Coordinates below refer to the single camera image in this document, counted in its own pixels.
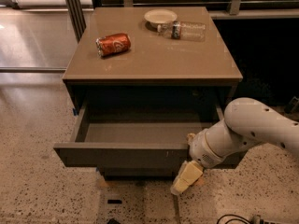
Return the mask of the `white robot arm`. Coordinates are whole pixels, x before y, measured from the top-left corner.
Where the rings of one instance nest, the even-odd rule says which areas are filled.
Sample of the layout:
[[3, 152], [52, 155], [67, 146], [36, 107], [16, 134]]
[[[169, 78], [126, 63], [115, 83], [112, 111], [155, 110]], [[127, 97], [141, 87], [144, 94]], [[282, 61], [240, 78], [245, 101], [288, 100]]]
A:
[[251, 98], [230, 102], [223, 119], [200, 133], [188, 135], [190, 161], [182, 163], [171, 193], [179, 195], [195, 183], [206, 168], [213, 168], [235, 153], [269, 143], [299, 155], [299, 123]]

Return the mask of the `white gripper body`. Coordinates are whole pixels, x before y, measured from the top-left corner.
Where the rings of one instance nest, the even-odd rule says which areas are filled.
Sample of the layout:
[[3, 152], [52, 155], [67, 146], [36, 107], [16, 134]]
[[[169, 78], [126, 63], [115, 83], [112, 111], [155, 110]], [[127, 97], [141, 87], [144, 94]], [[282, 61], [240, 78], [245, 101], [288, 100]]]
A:
[[189, 145], [190, 157], [200, 163], [204, 168], [213, 168], [224, 161], [217, 155], [206, 140], [206, 129], [196, 134]]

